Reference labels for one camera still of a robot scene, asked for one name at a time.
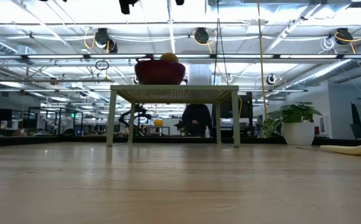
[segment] red bowl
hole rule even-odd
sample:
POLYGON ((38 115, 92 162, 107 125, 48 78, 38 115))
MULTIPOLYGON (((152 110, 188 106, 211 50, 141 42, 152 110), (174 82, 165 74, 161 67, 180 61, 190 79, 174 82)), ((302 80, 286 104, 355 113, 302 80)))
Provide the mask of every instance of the red bowl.
POLYGON ((135 65, 135 74, 142 85, 179 85, 185 77, 186 68, 177 62, 164 60, 139 60, 135 65))

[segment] desk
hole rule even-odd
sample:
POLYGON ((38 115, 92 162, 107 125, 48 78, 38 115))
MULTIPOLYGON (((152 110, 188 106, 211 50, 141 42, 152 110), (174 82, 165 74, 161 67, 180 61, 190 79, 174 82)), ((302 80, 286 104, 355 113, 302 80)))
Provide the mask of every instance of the desk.
MULTIPOLYGON (((135 119, 136 103, 212 103, 215 104, 216 121, 220 124, 220 104, 232 99, 234 145, 240 147, 240 123, 238 117, 238 86, 191 86, 191 85, 112 85, 106 145, 113 146, 114 118, 117 95, 131 103, 131 118, 135 119)), ((129 125, 129 133, 133 133, 133 125, 129 125)), ((128 135, 132 143, 133 134, 128 135)), ((220 129, 217 129, 217 143, 221 144, 220 129)))

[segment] yellow fruit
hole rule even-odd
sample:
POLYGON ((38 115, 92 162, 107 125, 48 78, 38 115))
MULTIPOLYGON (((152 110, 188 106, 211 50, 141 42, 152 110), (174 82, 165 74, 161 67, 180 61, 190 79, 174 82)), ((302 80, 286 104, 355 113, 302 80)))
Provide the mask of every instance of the yellow fruit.
POLYGON ((153 123, 155 126, 158 126, 158 127, 162 126, 162 120, 160 120, 160 119, 155 119, 153 123))
POLYGON ((173 53, 165 53, 160 57, 160 60, 165 60, 169 62, 179 62, 178 57, 173 53))

